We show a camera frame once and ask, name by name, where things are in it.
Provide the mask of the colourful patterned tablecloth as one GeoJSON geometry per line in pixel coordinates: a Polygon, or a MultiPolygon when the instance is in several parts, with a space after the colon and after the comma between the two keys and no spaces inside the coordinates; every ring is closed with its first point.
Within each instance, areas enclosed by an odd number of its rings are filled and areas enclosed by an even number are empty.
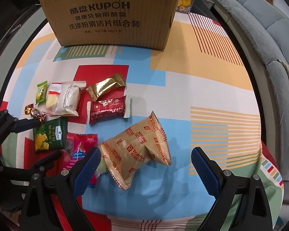
{"type": "Polygon", "coordinates": [[[13,70],[0,109],[24,118],[43,81],[92,85],[116,73],[127,85],[106,97],[131,96],[131,116],[89,125],[90,96],[84,92],[68,130],[97,134],[103,142],[155,113],[172,164],[145,164],[127,190],[103,174],[79,200],[96,230],[196,230],[214,203],[191,163],[196,146],[235,175],[260,175],[272,220],[278,220],[283,180],[261,146],[260,112],[249,75],[224,28],[208,17],[176,14],[164,51],[62,47],[47,24],[13,70]]]}

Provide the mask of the dark red snack packet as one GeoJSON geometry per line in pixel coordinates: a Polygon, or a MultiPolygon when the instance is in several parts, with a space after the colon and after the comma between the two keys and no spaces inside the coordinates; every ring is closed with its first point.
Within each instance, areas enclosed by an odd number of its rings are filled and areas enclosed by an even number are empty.
{"type": "Polygon", "coordinates": [[[107,99],[102,101],[87,102],[87,123],[106,118],[121,117],[129,118],[131,115],[131,96],[125,95],[121,98],[107,99]]]}

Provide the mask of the clear packet yellow cake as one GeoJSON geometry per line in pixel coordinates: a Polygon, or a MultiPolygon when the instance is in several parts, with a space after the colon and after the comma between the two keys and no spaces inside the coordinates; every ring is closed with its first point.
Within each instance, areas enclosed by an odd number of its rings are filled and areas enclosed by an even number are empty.
{"type": "Polygon", "coordinates": [[[46,114],[53,114],[57,107],[57,103],[61,94],[62,83],[61,82],[53,82],[50,84],[47,96],[46,96],[46,104],[44,112],[46,114]]]}

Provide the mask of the green cracker packet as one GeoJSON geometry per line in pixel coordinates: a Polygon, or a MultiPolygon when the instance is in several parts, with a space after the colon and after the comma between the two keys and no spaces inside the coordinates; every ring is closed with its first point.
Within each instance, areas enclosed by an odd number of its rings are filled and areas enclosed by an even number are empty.
{"type": "Polygon", "coordinates": [[[44,122],[39,127],[33,129],[35,151],[40,152],[65,148],[67,132],[67,117],[60,117],[44,122]]]}

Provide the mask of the grey storage bin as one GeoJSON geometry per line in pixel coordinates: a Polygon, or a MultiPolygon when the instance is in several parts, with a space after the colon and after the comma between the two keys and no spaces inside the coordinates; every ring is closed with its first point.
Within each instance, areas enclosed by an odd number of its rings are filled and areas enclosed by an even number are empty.
{"type": "Polygon", "coordinates": [[[214,5],[213,0],[201,0],[209,9],[211,9],[214,5]]]}

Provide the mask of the brown cardboard box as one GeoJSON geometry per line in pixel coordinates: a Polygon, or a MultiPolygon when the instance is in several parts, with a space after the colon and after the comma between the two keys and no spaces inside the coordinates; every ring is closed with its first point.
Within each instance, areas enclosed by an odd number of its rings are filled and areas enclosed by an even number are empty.
{"type": "Polygon", "coordinates": [[[109,44],[163,50],[178,0],[39,0],[62,46],[109,44]]]}

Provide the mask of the small green candy packet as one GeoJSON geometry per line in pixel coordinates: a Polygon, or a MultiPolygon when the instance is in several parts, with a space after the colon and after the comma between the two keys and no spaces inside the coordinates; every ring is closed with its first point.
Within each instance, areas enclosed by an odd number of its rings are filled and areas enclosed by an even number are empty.
{"type": "Polygon", "coordinates": [[[47,90],[48,82],[44,81],[37,85],[37,93],[35,97],[36,104],[43,102],[46,98],[46,90],[47,90]]]}

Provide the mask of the pale green jelly cup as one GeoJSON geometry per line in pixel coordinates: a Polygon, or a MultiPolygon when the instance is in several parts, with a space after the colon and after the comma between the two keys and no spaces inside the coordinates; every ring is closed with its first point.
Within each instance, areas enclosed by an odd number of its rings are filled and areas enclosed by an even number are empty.
{"type": "Polygon", "coordinates": [[[108,168],[106,165],[105,160],[102,158],[100,164],[98,165],[97,169],[95,170],[95,177],[98,178],[100,175],[105,174],[108,172],[108,168]]]}

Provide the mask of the red hawthorn snack packet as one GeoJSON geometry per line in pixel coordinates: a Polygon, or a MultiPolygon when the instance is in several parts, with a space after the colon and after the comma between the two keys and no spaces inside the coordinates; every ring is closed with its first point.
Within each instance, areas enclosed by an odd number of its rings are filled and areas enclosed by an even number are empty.
{"type": "Polygon", "coordinates": [[[92,147],[98,142],[97,134],[75,134],[68,132],[66,135],[66,145],[62,170],[71,170],[76,162],[85,158],[92,147]]]}

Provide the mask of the gold fortune biscuits bag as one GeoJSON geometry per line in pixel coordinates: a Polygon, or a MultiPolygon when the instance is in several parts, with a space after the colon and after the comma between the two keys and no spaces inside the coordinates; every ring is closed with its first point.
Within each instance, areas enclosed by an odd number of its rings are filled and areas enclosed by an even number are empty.
{"type": "Polygon", "coordinates": [[[147,162],[172,164],[165,131],[154,112],[100,143],[98,148],[108,171],[123,190],[131,187],[135,172],[147,162]]]}

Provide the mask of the gold foil packet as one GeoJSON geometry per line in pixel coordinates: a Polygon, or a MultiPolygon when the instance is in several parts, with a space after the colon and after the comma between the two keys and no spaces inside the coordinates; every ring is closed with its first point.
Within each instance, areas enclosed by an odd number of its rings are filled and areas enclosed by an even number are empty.
{"type": "Polygon", "coordinates": [[[121,74],[116,73],[96,84],[89,86],[86,91],[90,95],[92,101],[97,101],[98,98],[117,88],[125,87],[126,82],[121,74]]]}

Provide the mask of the grey sectional sofa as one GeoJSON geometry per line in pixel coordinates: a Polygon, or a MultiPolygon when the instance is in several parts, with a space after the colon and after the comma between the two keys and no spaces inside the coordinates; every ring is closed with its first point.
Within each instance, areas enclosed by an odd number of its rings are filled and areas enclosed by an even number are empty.
{"type": "Polygon", "coordinates": [[[266,0],[213,0],[239,42],[256,80],[266,145],[275,158],[289,202],[289,18],[266,0]]]}

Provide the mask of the white pastry packet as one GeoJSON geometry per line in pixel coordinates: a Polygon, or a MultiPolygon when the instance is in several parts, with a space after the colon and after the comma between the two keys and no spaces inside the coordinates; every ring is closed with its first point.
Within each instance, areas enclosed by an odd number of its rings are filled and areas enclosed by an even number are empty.
{"type": "Polygon", "coordinates": [[[56,107],[51,111],[50,116],[78,116],[78,104],[82,90],[86,86],[86,81],[62,82],[56,107]]]}

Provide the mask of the brown twisted candy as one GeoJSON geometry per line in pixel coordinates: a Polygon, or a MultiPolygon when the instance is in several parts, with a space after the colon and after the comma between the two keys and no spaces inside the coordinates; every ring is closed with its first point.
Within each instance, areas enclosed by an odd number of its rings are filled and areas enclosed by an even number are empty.
{"type": "Polygon", "coordinates": [[[37,109],[34,104],[29,104],[24,108],[24,113],[38,119],[42,124],[45,122],[46,114],[37,109]]]}

